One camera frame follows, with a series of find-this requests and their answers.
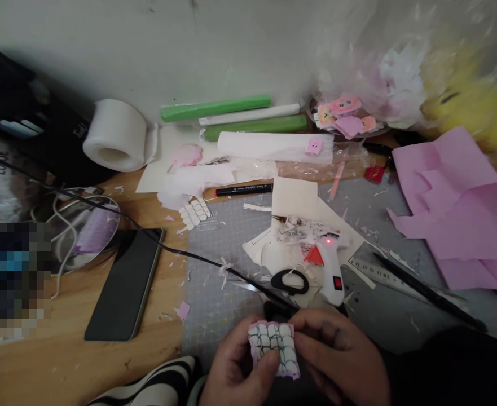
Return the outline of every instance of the red object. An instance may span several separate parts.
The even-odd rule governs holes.
[[[305,257],[305,261],[310,261],[316,265],[323,265],[322,255],[315,245],[310,249],[309,254]]]
[[[364,178],[370,180],[371,182],[380,184],[382,183],[382,178],[384,177],[385,168],[383,166],[375,165],[368,168],[365,171]]]
[[[335,290],[342,290],[342,279],[340,279],[340,276],[334,276],[333,283],[335,284]]]

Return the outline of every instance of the gray cutting mat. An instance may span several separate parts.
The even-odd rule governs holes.
[[[397,182],[388,184],[388,176],[380,185],[365,179],[345,180],[332,202],[327,201],[331,184],[319,186],[319,196],[367,241],[399,254],[419,273],[419,278],[445,288],[436,264],[423,240],[407,240],[393,226],[386,208],[397,215],[410,212]],[[265,268],[252,262],[241,244],[251,240],[270,226],[270,213],[244,210],[243,203],[271,206],[272,196],[247,196],[220,203],[209,203],[213,218],[196,228],[188,237],[188,250],[214,261],[220,257],[246,275],[268,275]],[[367,253],[360,253],[360,259]],[[262,302],[256,293],[226,284],[218,268],[192,258],[187,259],[190,281],[184,284],[186,302],[192,308],[184,322],[183,353],[200,357],[208,370],[218,344],[243,317],[262,314]],[[418,348],[435,332],[457,325],[453,317],[434,307],[412,299],[385,286],[371,290],[350,271],[342,271],[346,295],[353,292],[346,309],[352,321],[378,344],[394,352]],[[488,290],[457,291],[469,302],[471,313],[482,319],[491,335],[497,337],[497,295]]]

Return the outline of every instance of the black pen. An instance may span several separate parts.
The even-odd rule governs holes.
[[[249,195],[251,193],[267,193],[272,192],[272,183],[263,185],[236,186],[232,188],[216,189],[214,195],[218,196],[236,196]]]
[[[430,287],[425,285],[423,282],[417,280],[414,278],[412,275],[410,275],[407,271],[402,269],[400,266],[397,264],[391,262],[387,258],[384,258],[380,254],[372,253],[378,261],[380,261],[385,268],[391,272],[393,275],[395,275],[397,278],[402,280],[405,284],[410,286],[413,290],[417,291],[419,294],[421,294],[425,299],[427,299],[430,303],[435,305],[441,310],[444,310],[445,312],[448,312],[452,316],[457,317],[458,319],[464,321],[465,323],[468,323],[472,327],[474,327],[476,330],[481,331],[482,333],[487,333],[487,326],[485,323],[481,320],[475,319],[470,314],[464,312],[461,310],[459,307],[451,303],[449,300],[446,298],[443,298],[440,296],[438,293],[433,291]]]

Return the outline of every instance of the striped fabric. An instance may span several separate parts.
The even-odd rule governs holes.
[[[203,379],[198,381],[200,376],[194,357],[178,358],[137,381],[108,390],[87,406],[185,406],[188,399],[195,405],[204,383]]]

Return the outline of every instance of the scissors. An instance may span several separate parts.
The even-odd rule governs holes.
[[[299,287],[286,285],[283,281],[283,277],[289,273],[300,277],[303,281],[303,286]],[[267,300],[264,300],[264,302],[272,302],[275,306],[282,310],[282,313],[287,314],[287,317],[291,317],[297,312],[297,310],[299,310],[299,307],[289,298],[289,296],[307,293],[310,287],[309,281],[306,276],[303,275],[302,272],[294,269],[286,269],[276,273],[271,278],[270,282],[261,284],[264,289],[258,289],[250,283],[244,283],[241,281],[232,283],[240,288],[250,290],[251,292],[262,293],[267,298]],[[276,296],[279,296],[280,298],[282,298],[282,300],[277,301],[275,299]]]

